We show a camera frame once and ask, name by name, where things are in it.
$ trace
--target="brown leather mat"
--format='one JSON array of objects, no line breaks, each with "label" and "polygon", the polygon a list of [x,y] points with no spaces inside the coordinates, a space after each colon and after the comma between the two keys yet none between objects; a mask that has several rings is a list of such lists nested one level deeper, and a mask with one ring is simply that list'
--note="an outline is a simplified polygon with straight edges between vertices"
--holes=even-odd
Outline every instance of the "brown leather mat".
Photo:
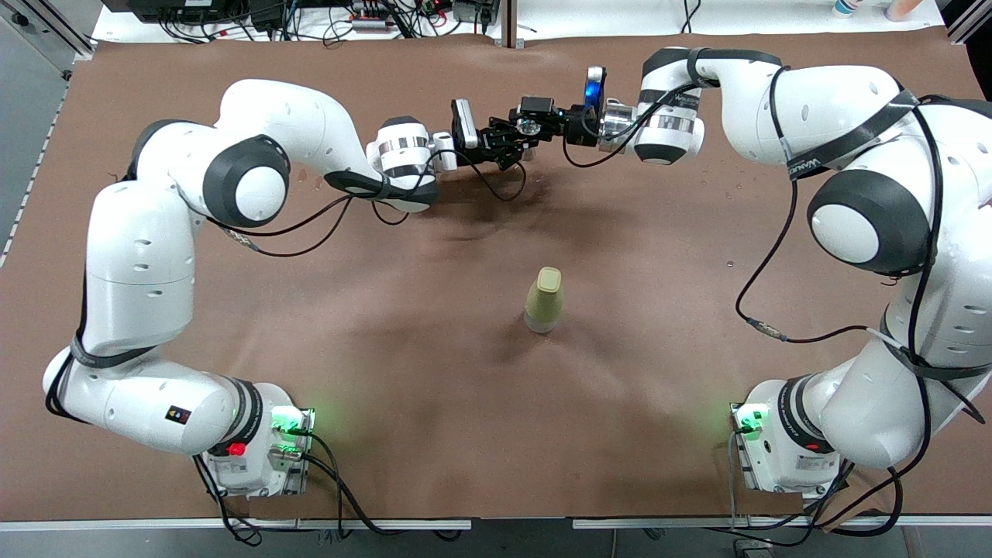
[{"label": "brown leather mat", "polygon": [[[609,68],[608,94],[632,102],[642,61],[668,45],[757,49],[795,68],[872,65],[917,94],[979,94],[965,50],[944,29],[575,39],[521,52],[477,37],[332,50],[101,45],[92,62],[77,65],[0,271],[0,519],[216,513],[188,458],[57,419],[42,404],[42,372],[78,319],[92,199],[126,169],[145,125],[213,122],[224,89],[243,77],[329,93],[364,141],[394,115],[445,129],[448,104],[460,96],[480,122],[504,117],[524,94],[571,104],[592,64]],[[527,164],[530,182],[516,202],[496,202],[461,171],[443,178],[435,208],[402,226],[385,226],[355,203],[327,246],[292,260],[206,228],[197,241],[195,318],[165,353],[277,383],[315,407],[318,432],[374,517],[726,514],[728,403],[760,380],[832,367],[866,340],[787,346],[734,315],[738,290],[782,224],[789,185],[784,169],[731,150],[720,94],[703,96],[702,154],[671,168],[618,158],[578,170],[555,142]],[[573,150],[582,161],[599,155]],[[493,180],[512,189],[516,179]],[[801,208],[822,180],[801,185]],[[335,195],[315,173],[295,170],[276,225]],[[259,243],[288,250],[325,231]],[[541,338],[526,330],[521,309],[544,265],[562,270],[566,302],[558,329]],[[800,337],[875,324],[892,292],[824,254],[799,219],[746,308]],[[976,403],[992,409],[989,393]],[[959,418],[936,437],[906,479],[906,510],[992,512],[989,432]],[[302,497],[253,502],[251,512],[333,516],[321,484]],[[742,512],[799,508],[795,496],[740,499]]]}]

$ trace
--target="white round joint cap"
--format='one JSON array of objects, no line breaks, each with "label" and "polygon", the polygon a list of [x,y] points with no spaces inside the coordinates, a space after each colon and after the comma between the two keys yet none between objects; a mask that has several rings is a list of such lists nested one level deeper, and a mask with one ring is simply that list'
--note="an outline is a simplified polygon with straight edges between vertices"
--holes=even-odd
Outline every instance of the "white round joint cap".
[{"label": "white round joint cap", "polygon": [[272,167],[255,167],[238,181],[234,200],[241,214],[252,220],[275,215],[286,199],[283,176]]},{"label": "white round joint cap", "polygon": [[813,213],[810,225],[823,249],[846,262],[864,263],[878,253],[875,227],[848,206],[823,206]]}]

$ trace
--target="black label sticker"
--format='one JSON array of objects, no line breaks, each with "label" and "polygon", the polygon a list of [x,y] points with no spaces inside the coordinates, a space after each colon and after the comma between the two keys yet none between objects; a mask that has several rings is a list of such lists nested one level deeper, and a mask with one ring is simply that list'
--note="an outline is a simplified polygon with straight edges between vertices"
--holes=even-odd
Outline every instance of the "black label sticker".
[{"label": "black label sticker", "polygon": [[169,412],[166,413],[166,420],[185,424],[186,421],[189,420],[189,414],[189,411],[173,405],[172,407],[169,407]]}]

